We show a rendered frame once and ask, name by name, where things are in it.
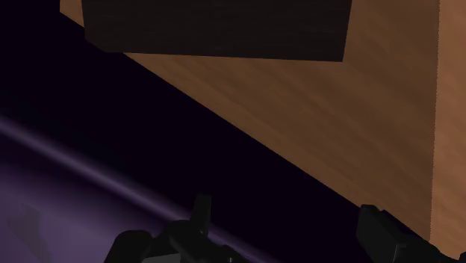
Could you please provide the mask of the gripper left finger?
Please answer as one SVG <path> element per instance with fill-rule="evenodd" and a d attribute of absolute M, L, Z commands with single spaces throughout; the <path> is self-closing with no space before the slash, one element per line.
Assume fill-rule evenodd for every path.
<path fill-rule="evenodd" d="M 229 245 L 209 237 L 211 197 L 197 196 L 190 218 L 169 222 L 154 237 L 145 230 L 118 234 L 104 263 L 251 263 Z"/>

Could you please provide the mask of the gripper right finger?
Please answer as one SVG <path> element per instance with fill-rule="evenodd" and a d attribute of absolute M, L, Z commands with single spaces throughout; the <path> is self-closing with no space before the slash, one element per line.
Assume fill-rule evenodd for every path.
<path fill-rule="evenodd" d="M 466 252 L 458 259 L 444 255 L 417 235 L 404 233 L 374 205 L 362 205 L 356 237 L 373 263 L 466 263 Z"/>

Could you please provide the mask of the dark robot stand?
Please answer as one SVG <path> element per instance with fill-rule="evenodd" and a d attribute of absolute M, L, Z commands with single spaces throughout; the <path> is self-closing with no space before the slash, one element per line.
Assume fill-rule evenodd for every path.
<path fill-rule="evenodd" d="M 81 0 L 106 52 L 342 61 L 352 0 Z"/>

